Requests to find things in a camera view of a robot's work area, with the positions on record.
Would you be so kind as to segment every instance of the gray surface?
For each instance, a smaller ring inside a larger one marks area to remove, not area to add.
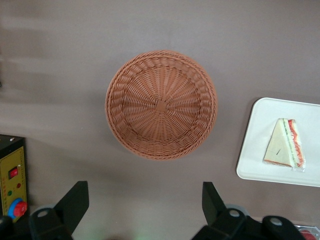
[[[319,188],[236,174],[258,98],[320,104],[319,12],[316,0],[0,0],[0,132],[27,137],[31,208],[88,180],[76,240],[188,240],[212,181],[257,219],[320,226]],[[104,112],[116,71],[160,49],[198,61],[219,100],[208,139],[167,162],[124,149]]]

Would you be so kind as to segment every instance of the screw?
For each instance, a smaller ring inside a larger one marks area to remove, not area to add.
[[[230,210],[229,211],[229,214],[232,216],[232,217],[235,217],[235,218],[238,218],[240,217],[240,213],[236,210]]]
[[[44,216],[47,215],[47,214],[48,214],[48,210],[43,210],[43,211],[41,211],[41,212],[38,213],[37,217],[38,217],[38,218],[42,218],[42,217],[44,217]]]
[[[280,221],[280,219],[278,219],[278,218],[276,218],[276,217],[270,218],[270,222],[271,222],[273,225],[282,226],[282,221]]]

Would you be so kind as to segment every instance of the red button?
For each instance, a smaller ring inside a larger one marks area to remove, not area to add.
[[[27,203],[25,201],[20,201],[16,204],[13,215],[15,217],[21,217],[27,211]]]
[[[9,171],[9,179],[12,179],[13,177],[15,177],[17,175],[18,175],[18,168],[17,167],[15,167]]]

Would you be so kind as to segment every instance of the control box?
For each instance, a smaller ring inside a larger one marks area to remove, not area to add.
[[[25,139],[0,135],[0,215],[15,223],[27,209]]]

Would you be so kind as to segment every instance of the emergency stop button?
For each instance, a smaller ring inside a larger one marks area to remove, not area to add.
[[[23,201],[21,198],[17,198],[11,203],[8,211],[8,216],[12,219],[15,219],[16,217],[21,217],[23,214],[25,214],[27,208],[27,203]]]

